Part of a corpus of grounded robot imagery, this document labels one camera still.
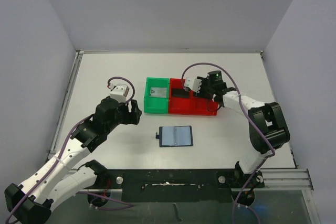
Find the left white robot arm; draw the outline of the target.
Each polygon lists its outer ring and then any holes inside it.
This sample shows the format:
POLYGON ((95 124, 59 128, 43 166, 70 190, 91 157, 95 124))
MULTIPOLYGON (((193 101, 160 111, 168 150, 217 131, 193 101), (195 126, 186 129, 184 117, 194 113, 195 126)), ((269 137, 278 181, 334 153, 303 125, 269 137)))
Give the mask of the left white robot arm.
POLYGON ((63 201, 90 186, 107 181, 107 169, 89 161, 71 176, 68 172, 105 142, 120 124, 137 125, 141 110, 136 100, 119 102, 111 97, 97 105, 94 114, 82 119, 68 133, 63 146, 43 167, 18 185, 4 191, 10 217, 20 223, 45 223, 63 201))

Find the white magnetic stripe card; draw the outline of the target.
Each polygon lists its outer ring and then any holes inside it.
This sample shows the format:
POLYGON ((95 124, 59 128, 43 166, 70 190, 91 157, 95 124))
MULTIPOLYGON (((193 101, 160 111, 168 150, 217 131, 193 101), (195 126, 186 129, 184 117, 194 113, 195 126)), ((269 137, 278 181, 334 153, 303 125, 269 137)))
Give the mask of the white magnetic stripe card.
POLYGON ((152 87, 150 89, 150 97, 166 99, 167 98, 167 88, 152 87))

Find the black VIP card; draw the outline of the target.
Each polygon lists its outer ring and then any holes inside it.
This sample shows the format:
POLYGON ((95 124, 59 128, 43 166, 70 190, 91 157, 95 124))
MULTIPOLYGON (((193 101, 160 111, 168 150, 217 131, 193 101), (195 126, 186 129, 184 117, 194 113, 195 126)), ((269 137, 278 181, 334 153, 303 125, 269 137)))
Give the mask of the black VIP card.
POLYGON ((188 99, 190 96, 190 92, 184 89, 172 89, 171 96, 176 98, 188 99))

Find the blue leather card holder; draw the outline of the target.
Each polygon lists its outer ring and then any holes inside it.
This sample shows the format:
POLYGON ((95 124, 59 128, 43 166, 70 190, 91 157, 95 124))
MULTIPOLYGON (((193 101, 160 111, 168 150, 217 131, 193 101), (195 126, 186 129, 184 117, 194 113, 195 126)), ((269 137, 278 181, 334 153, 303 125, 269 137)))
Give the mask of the blue leather card holder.
POLYGON ((155 134, 160 147, 193 146, 192 127, 188 126, 160 126, 155 134))

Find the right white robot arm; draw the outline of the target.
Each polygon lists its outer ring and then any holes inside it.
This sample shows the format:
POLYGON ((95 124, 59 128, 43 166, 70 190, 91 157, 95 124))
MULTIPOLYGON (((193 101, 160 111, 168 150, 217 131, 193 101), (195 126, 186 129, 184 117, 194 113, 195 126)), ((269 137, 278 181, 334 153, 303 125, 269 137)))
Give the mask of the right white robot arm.
POLYGON ((247 153, 237 162, 239 170, 234 182, 247 186, 264 162, 275 156, 277 149, 290 140, 290 133, 281 106, 277 102, 261 102, 241 93, 235 81, 229 87, 222 72, 211 71, 206 77, 187 78, 185 86, 197 97, 206 98, 219 106, 231 109, 248 120, 250 145, 247 153))

